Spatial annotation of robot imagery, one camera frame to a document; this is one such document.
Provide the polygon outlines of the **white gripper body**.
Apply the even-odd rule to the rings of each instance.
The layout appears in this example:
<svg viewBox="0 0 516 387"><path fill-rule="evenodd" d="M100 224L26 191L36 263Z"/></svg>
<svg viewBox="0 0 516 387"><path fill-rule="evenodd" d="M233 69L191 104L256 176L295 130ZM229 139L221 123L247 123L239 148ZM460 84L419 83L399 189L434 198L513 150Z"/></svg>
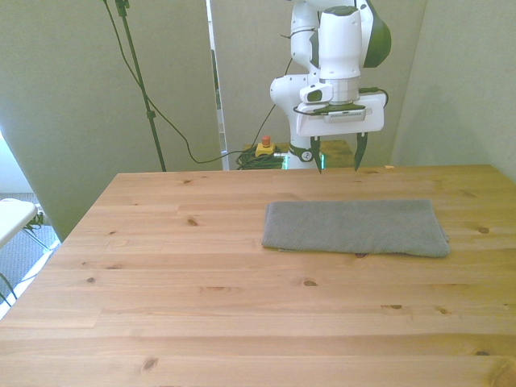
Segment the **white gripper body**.
<svg viewBox="0 0 516 387"><path fill-rule="evenodd" d="M301 137L379 131L384 126L384 106L383 93L362 95L341 105L301 103L295 108L295 130Z"/></svg>

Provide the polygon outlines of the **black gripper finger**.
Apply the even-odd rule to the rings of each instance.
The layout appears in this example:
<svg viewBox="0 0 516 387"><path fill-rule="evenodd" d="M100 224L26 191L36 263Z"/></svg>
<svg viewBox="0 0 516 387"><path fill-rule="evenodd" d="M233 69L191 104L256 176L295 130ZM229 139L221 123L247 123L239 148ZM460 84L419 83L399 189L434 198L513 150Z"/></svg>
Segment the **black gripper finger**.
<svg viewBox="0 0 516 387"><path fill-rule="evenodd" d="M354 155L354 169L357 171L360 167L361 161L363 160L366 147L368 144L368 133L357 133L356 134L356 152Z"/></svg>
<svg viewBox="0 0 516 387"><path fill-rule="evenodd" d="M312 155L313 155L313 158L314 158L314 162L315 162L315 165L317 167L317 170L319 173L322 172L322 169L323 169L323 163L322 163L322 158L321 158L321 152L320 152L320 145L321 145L321 140L318 136L312 136L310 138L310 148L311 148L311 151L312 151Z"/></svg>

